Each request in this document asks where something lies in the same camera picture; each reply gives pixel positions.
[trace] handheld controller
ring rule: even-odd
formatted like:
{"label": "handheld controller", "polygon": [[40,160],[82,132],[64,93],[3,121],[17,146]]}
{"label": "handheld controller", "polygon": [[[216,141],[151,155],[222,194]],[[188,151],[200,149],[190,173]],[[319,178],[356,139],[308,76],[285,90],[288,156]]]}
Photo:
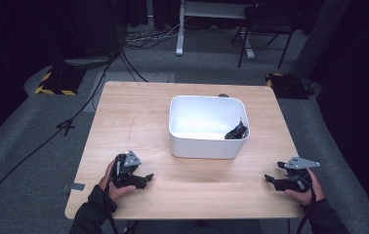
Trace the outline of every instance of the handheld controller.
{"label": "handheld controller", "polygon": [[317,162],[312,162],[300,157],[293,157],[288,163],[278,162],[277,164],[278,168],[287,171],[285,175],[287,178],[275,179],[270,175],[265,175],[266,181],[272,183],[277,191],[291,189],[303,193],[307,192],[312,185],[312,180],[307,168],[320,166]]}
{"label": "handheld controller", "polygon": [[135,185],[139,189],[145,189],[147,183],[153,178],[153,174],[145,177],[133,175],[133,172],[142,162],[133,151],[128,154],[118,154],[112,166],[111,180],[117,188]]}

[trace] gray carpet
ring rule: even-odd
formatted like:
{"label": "gray carpet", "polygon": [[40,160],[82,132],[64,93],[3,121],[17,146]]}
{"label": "gray carpet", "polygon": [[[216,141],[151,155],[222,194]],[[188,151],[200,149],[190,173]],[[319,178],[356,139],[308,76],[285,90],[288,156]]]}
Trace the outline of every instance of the gray carpet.
{"label": "gray carpet", "polygon": [[[148,50],[128,50],[130,63],[142,74],[175,74],[176,83],[264,85],[271,72],[288,73],[296,64],[307,37],[297,33],[281,69],[276,69],[280,52],[257,52],[257,58],[244,58],[237,68],[241,41],[231,45],[234,30],[204,30],[187,33],[184,55],[175,56],[176,38]],[[36,87],[49,67],[28,78],[29,98],[0,127],[0,178],[22,158],[56,132],[56,125],[71,118],[88,100],[103,68],[88,70],[79,95],[36,95]],[[118,58],[107,71],[128,72]],[[312,83],[303,80],[305,86]],[[328,199],[351,233],[369,233],[369,201],[319,112],[315,96],[309,100],[280,99],[284,118],[299,155],[321,163],[315,170]],[[67,193],[81,159],[95,112],[81,111],[67,136],[63,132],[21,164],[0,185],[0,233],[66,233],[71,225],[63,212]],[[292,220],[292,232],[299,220]],[[262,220],[265,233],[286,233],[286,220]],[[111,233],[109,224],[103,233]],[[306,224],[303,233],[311,233]]]}

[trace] metal leg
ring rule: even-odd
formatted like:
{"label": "metal leg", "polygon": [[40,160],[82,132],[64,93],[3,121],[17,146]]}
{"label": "metal leg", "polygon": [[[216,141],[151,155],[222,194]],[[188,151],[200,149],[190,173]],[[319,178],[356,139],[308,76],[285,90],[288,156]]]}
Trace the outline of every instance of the metal leg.
{"label": "metal leg", "polygon": [[285,44],[285,48],[284,48],[284,52],[282,53],[282,56],[281,56],[281,60],[279,61],[279,64],[278,64],[278,68],[281,67],[281,64],[282,64],[282,61],[284,60],[284,57],[285,57],[285,53],[287,52],[287,49],[288,49],[288,45],[289,45],[289,42],[291,41],[291,37],[292,37],[292,34],[294,32],[291,32],[288,36],[288,40],[287,40],[287,43]]}
{"label": "metal leg", "polygon": [[242,57],[243,57],[243,51],[246,49],[246,42],[248,41],[248,29],[245,28],[245,33],[243,33],[243,45],[242,45],[242,50],[240,51],[240,56],[239,56],[239,63],[237,64],[237,67],[240,67],[240,63],[242,62]]}
{"label": "metal leg", "polygon": [[184,53],[184,41],[185,41],[185,0],[182,0],[176,56],[181,56]]}
{"label": "metal leg", "polygon": [[252,50],[251,43],[249,42],[249,34],[245,42],[245,51],[246,51],[246,56],[248,57],[249,60],[253,60],[255,58],[254,50]]}
{"label": "metal leg", "polygon": [[231,44],[233,44],[233,42],[235,42],[237,35],[239,35],[239,33],[240,33],[240,30],[242,30],[242,26],[240,26],[239,29],[237,29],[237,32],[236,32],[235,36],[233,37]]}
{"label": "metal leg", "polygon": [[273,40],[275,40],[276,39],[276,37],[279,35],[279,33],[276,33],[273,37],[272,37],[272,39],[270,39],[270,41],[266,44],[267,46],[269,46],[270,45],[270,43],[272,43],[273,42]]}

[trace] metal bracket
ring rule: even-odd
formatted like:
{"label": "metal bracket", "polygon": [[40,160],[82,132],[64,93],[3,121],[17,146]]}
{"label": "metal bracket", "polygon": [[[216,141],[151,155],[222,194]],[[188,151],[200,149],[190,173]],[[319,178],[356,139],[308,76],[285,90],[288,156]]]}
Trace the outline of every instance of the metal bracket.
{"label": "metal bracket", "polygon": [[127,154],[126,161],[124,162],[124,167],[133,167],[140,165],[142,162],[140,161],[140,158],[137,157],[137,155],[133,151],[129,151]]}
{"label": "metal bracket", "polygon": [[318,162],[312,162],[307,159],[303,159],[300,157],[293,157],[288,163],[284,165],[284,168],[286,169],[307,169],[307,168],[318,168],[321,165]]}

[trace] white container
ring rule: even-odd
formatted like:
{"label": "white container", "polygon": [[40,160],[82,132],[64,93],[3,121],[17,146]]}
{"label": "white container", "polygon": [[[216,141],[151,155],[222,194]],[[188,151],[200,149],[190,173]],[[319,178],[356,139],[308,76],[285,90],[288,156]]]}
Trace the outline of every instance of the white container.
{"label": "white container", "polygon": [[[242,121],[241,139],[225,139]],[[232,159],[249,137],[242,101],[233,97],[177,96],[170,105],[169,132],[172,154],[184,158]]]}

